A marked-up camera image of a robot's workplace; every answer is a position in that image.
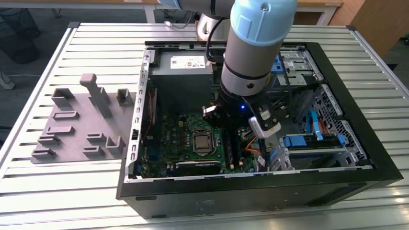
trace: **slotted aluminum table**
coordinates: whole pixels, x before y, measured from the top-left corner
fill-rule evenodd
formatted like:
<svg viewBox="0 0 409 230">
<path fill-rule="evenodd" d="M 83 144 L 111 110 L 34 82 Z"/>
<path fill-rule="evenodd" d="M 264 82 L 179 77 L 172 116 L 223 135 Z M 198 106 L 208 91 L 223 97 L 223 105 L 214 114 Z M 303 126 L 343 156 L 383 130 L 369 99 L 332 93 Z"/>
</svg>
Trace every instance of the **slotted aluminum table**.
<svg viewBox="0 0 409 230">
<path fill-rule="evenodd" d="M 70 28 L 2 148 L 0 229 L 396 229 L 409 224 L 408 89 L 359 33 L 345 27 L 295 26 L 287 41 L 320 42 L 405 179 L 331 207 L 200 218 L 144 220 L 115 199 L 120 161 L 34 165 L 36 140 L 56 88 L 86 92 L 83 73 L 107 92 L 138 89 L 146 40 L 196 40 L 195 25 L 83 23 Z"/>
</svg>

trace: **white label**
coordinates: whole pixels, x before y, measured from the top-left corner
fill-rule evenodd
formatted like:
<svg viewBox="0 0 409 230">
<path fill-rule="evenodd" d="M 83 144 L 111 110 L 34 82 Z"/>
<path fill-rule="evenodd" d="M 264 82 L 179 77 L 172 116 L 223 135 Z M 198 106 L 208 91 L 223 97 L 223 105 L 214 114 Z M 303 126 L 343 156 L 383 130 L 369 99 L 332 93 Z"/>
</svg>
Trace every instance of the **white label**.
<svg viewBox="0 0 409 230">
<path fill-rule="evenodd" d="M 271 114 L 270 114 L 270 111 L 266 110 L 260 113 L 260 116 L 263 118 L 263 120 L 268 120 L 271 118 Z"/>
<path fill-rule="evenodd" d="M 295 64 L 294 64 L 294 62 L 291 62 L 291 61 L 286 61 L 286 62 L 284 62 L 284 65 L 286 65 L 286 66 L 291 66 L 291 67 L 295 67 Z"/>
<path fill-rule="evenodd" d="M 262 156 L 259 156 L 259 159 L 258 159 L 259 163 L 263 165 L 263 167 L 266 166 L 267 164 L 267 160 L 264 160 L 264 158 Z"/>
<path fill-rule="evenodd" d="M 171 58 L 172 69 L 204 69 L 204 56 L 174 56 Z"/>
</svg>

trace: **floor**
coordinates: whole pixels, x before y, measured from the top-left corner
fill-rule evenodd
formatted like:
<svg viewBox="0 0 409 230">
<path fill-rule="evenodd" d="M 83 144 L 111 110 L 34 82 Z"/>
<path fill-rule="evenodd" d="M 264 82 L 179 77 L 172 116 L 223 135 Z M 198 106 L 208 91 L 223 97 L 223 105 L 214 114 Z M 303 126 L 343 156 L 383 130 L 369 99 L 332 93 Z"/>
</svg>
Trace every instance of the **floor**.
<svg viewBox="0 0 409 230">
<path fill-rule="evenodd" d="M 35 38 L 35 44 L 42 51 L 40 58 L 30 64 L 16 64 L 0 52 L 0 68 L 7 75 L 32 74 L 42 75 L 50 58 L 60 42 L 70 22 L 90 23 L 146 23 L 143 10 L 80 10 L 63 9 L 63 16 L 55 18 L 51 9 L 31 9 L 32 17 L 38 23 L 42 35 Z M 171 18 L 164 18 L 164 13 L 156 11 L 156 21 L 163 23 L 184 22 L 186 13 L 171 13 Z M 397 64 L 395 73 L 403 83 L 409 86 L 409 46 L 400 41 L 384 58 L 388 64 Z M 35 88 L 39 77 L 11 77 L 16 83 L 12 91 L 0 89 L 0 126 L 14 126 L 26 105 L 27 99 Z M 0 129 L 0 140 L 6 140 L 8 131 Z"/>
</svg>

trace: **blue latch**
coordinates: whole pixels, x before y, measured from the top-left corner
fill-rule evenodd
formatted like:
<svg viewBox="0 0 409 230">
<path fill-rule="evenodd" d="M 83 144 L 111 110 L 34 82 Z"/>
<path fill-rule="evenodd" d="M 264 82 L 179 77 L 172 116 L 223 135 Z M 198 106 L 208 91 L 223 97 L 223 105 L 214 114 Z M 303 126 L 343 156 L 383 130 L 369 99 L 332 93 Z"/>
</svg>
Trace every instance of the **blue latch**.
<svg viewBox="0 0 409 230">
<path fill-rule="evenodd" d="M 278 154 L 278 149 L 275 149 L 275 151 L 271 153 L 270 162 L 272 162 L 272 160 L 274 160 L 276 154 Z"/>
<path fill-rule="evenodd" d="M 339 140 L 340 140 L 342 146 L 344 147 L 347 140 L 343 134 L 339 134 Z"/>
<path fill-rule="evenodd" d="M 280 61 L 280 57 L 279 56 L 276 57 L 274 66 L 271 68 L 271 72 L 274 74 L 284 74 L 284 69 L 283 69 L 283 65 L 282 65 L 282 61 Z"/>
<path fill-rule="evenodd" d="M 284 138 L 283 138 L 283 141 L 284 141 L 284 146 L 286 146 L 286 147 L 291 147 L 291 146 L 292 146 L 292 142 L 290 141 L 290 138 L 288 138 L 288 137 L 284 137 Z"/>
<path fill-rule="evenodd" d="M 320 125 L 319 125 L 319 115 L 316 110 L 310 110 L 307 113 L 307 121 L 306 121 L 306 132 L 312 133 L 312 125 L 311 125 L 311 119 L 314 119 L 314 128 L 315 128 L 315 134 L 318 135 L 318 140 L 324 140 L 322 131 L 320 131 Z"/>
<path fill-rule="evenodd" d="M 304 136 L 288 136 L 292 142 L 292 147 L 307 146 Z"/>
</svg>

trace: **power supply label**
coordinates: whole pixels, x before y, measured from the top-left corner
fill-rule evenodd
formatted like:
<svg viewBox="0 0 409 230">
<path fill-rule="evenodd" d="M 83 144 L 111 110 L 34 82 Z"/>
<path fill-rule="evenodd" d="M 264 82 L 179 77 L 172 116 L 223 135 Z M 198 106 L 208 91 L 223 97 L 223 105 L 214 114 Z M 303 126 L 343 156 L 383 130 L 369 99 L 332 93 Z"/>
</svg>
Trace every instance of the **power supply label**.
<svg viewBox="0 0 409 230">
<path fill-rule="evenodd" d="M 172 69 L 204 69 L 204 56 L 174 56 L 171 58 Z"/>
</svg>

